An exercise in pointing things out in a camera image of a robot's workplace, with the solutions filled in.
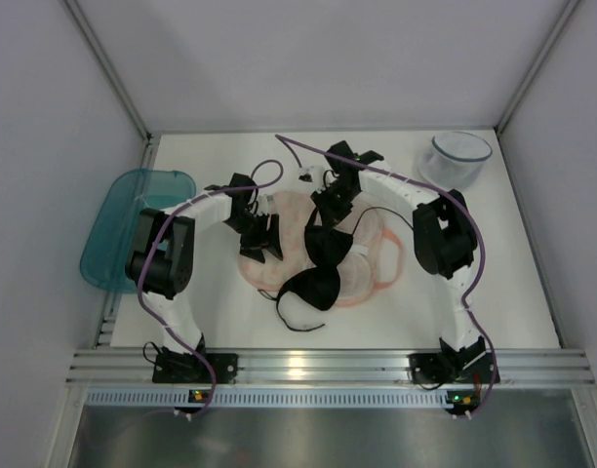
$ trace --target transparent container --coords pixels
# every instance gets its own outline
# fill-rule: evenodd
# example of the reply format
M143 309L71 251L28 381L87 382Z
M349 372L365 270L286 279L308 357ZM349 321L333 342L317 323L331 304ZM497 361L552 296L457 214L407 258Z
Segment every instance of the transparent container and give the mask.
M117 178L103 201L80 259L80 272L91 285L108 291L134 293L125 276L138 214L144 208L162 210L196 193L192 177L179 171L137 169Z
M430 153L418 160L419 173L430 183L450 190L469 186L493 154L479 136L448 132L433 137Z

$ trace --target shiny floor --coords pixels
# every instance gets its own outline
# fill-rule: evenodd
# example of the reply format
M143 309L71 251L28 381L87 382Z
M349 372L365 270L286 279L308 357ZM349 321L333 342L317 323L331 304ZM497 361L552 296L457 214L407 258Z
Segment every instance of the shiny floor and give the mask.
M567 391L498 390L472 421L426 409L146 413L85 408L69 468L592 466Z

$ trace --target white wall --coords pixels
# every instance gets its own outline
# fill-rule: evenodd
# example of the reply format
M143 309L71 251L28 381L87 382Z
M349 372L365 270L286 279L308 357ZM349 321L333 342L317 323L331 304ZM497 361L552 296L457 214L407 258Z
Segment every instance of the white wall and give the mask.
M0 467L39 466L102 293L78 262L141 143L57 0L0 0Z
M564 0L79 0L153 131L498 122Z
M597 378L597 1L586 1L502 139L569 344Z

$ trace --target teal plastic bin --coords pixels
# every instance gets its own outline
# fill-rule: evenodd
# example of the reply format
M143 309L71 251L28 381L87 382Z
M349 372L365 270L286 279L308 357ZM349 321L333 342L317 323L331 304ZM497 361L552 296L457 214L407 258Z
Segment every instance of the teal plastic bin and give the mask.
M125 276L125 262L134 238L138 214L144 208L161 210L182 203L196 193L192 177L179 171L138 169L117 178L105 197L80 259L80 272L103 290L135 293Z

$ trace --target white table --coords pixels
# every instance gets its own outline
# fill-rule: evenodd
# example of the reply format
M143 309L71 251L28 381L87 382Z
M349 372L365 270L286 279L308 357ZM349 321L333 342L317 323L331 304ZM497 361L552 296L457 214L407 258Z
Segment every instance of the white table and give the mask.
M416 160L430 150L430 140L436 133L284 135L323 149L346 139L354 151L362 153L374 149L397 172L419 178ZM497 348L559 347L496 135L493 131L472 133L483 137L494 150L494 156L478 179L463 191L488 250L485 274L473 295L476 316ZM321 156L304 150L298 150L298 154L304 165L326 165ZM154 169L184 171L194 178L200 191L211 183L228 183L234 172L250 174L258 162L268 158L279 159L286 173L267 193L300 184L293 157L273 134L162 136ZM257 182L270 180L276 174L277 169L272 165L262 168ZM393 287L351 308L319 312L297 299L284 298L287 314L327 324L310 333L286 330L276 316L274 304L263 299L242 278L237 268L237 234L223 224L203 232L195 242L194 273L185 293L207 345L337 349L436 347L439 330L430 308L433 280L417 264L409 229L392 215L383 217L406 248L402 277ZM383 252L381 258L386 263L388 252ZM148 340L161 342L159 326L139 307L134 295L122 296L111 345L142 346Z

